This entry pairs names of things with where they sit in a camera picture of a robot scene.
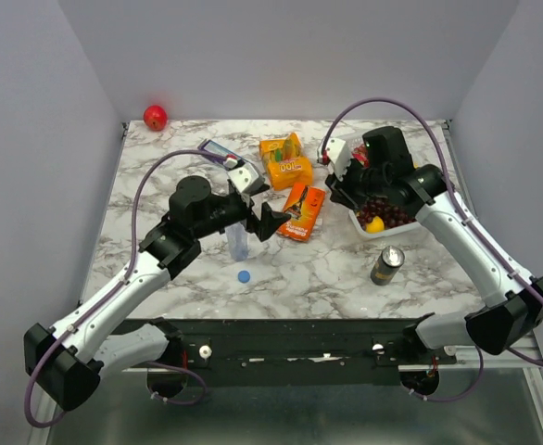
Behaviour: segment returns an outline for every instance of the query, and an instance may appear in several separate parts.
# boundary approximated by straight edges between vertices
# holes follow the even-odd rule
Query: wall
[[[60,0],[116,110],[332,118],[369,95],[451,118],[516,0]],[[358,117],[406,116],[389,106]]]
[[[543,274],[543,0],[520,3],[452,135],[482,222]],[[543,351],[543,325],[537,338]]]
[[[81,293],[119,121],[57,2],[0,1],[0,445],[26,443],[22,336]]]

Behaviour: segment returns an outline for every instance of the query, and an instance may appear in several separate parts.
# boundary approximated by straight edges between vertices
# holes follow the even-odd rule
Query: red fruit
[[[161,132],[167,126],[167,112],[163,107],[151,105],[144,111],[144,123],[153,132]]]

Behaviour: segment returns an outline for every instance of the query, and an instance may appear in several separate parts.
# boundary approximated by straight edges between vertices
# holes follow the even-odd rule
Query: black can
[[[405,261],[403,250],[395,246],[387,246],[376,259],[371,271],[371,280],[378,286],[388,285],[403,265],[403,261]]]

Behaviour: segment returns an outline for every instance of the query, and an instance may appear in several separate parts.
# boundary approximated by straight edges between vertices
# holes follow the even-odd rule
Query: plastic bottle
[[[228,251],[235,261],[244,261],[249,256],[249,248],[246,240],[246,230],[243,224],[237,222],[226,227],[226,239],[228,239]]]

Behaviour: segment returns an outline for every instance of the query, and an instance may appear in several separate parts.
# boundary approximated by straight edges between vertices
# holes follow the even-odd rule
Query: gray floor
[[[447,371],[438,393],[475,371]],[[489,370],[455,403],[426,403],[401,388],[219,388],[195,407],[150,400],[144,373],[105,381],[54,427],[52,445],[537,445],[543,434],[522,370]]]

